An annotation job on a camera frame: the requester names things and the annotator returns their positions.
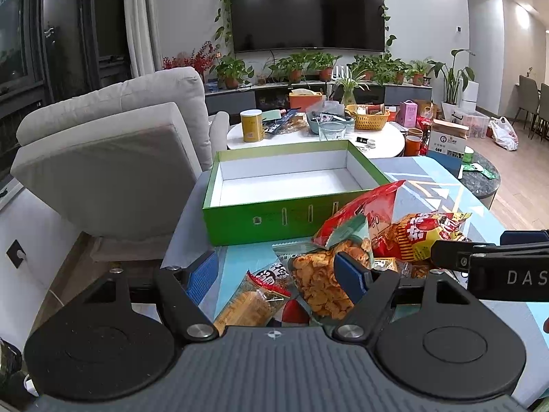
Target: vase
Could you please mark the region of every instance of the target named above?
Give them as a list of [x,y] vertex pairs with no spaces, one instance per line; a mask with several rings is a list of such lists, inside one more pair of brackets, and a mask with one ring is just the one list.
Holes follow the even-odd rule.
[[301,70],[294,70],[290,71],[290,75],[288,76],[288,80],[290,83],[299,83],[301,82],[301,76],[303,75]]
[[325,68],[324,70],[320,71],[320,74],[318,76],[319,80],[322,82],[329,82],[331,81],[331,73],[334,71],[334,68]]
[[234,77],[226,77],[225,78],[225,87],[228,90],[234,90],[238,88],[238,81]]
[[423,74],[414,74],[412,83],[417,87],[423,86]]
[[341,98],[341,104],[346,107],[347,105],[356,105],[355,92],[353,89],[344,90],[343,97]]
[[453,115],[456,112],[456,108],[457,108],[457,105],[443,102],[443,114],[444,114],[445,121],[452,122]]

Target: yellow can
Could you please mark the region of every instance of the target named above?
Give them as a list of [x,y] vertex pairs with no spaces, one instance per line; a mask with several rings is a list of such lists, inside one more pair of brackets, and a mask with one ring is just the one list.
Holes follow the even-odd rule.
[[242,133],[244,142],[258,142],[265,137],[261,110],[246,110],[241,112]]

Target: sofa armrest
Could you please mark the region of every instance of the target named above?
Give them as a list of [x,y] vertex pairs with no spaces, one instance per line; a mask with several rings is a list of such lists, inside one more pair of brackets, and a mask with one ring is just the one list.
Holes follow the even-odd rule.
[[227,133],[229,133],[229,113],[220,111],[218,114],[208,116],[210,125],[211,155],[215,159],[218,151],[227,150]]
[[27,189],[88,234],[130,240],[172,232],[200,174],[173,102],[39,139],[12,166]]

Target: sofa backrest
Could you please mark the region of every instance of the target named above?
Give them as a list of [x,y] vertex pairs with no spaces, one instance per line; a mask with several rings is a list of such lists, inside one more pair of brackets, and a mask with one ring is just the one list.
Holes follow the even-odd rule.
[[202,170],[210,169],[213,159],[204,85],[190,67],[157,71],[45,106],[23,119],[17,139],[26,146],[86,122],[166,102],[177,104]]

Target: metal screw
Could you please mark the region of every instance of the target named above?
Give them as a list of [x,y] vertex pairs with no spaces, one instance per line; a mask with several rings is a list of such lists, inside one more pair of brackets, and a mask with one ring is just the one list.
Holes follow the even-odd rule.
[[188,327],[187,334],[197,339],[206,339],[213,334],[213,328],[206,323],[195,323]]
[[352,323],[342,325],[338,328],[338,335],[345,339],[358,339],[364,336],[364,329]]

